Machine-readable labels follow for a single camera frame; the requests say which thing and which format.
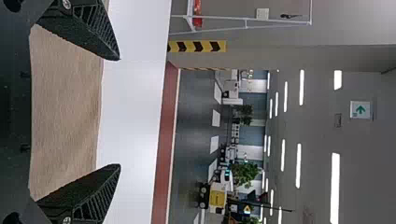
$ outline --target beige carpet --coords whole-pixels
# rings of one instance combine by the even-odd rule
[[[101,106],[103,60],[36,25],[30,35],[35,200],[91,172]]]

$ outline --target gray floor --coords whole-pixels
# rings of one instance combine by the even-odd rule
[[[218,156],[210,154],[210,138],[227,141],[230,107],[214,99],[214,72],[183,71],[177,109],[177,131],[169,223],[193,223],[200,209],[194,207],[198,182],[207,181],[208,166]],[[220,127],[212,127],[212,111],[221,114]]]

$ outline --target red stripe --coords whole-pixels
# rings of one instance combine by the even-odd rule
[[[151,224],[165,224],[177,103],[178,69],[166,64]]]

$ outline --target yellow black warning stripe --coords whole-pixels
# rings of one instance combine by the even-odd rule
[[[226,52],[225,40],[169,41],[168,52]]]
[[[182,67],[181,70],[190,70],[190,71],[231,71],[231,68],[195,68],[195,67]]]

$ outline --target potted plant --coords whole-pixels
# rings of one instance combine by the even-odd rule
[[[250,181],[254,180],[260,172],[257,164],[248,162],[233,164],[231,170],[235,185],[237,187],[245,186],[246,189],[252,186]]]
[[[253,114],[252,105],[236,105],[234,108],[233,119],[237,123],[243,125],[250,125],[252,121],[251,115]]]
[[[260,223],[259,219],[256,217],[248,217],[248,218],[245,218],[241,222],[241,224],[261,224],[261,223]]]

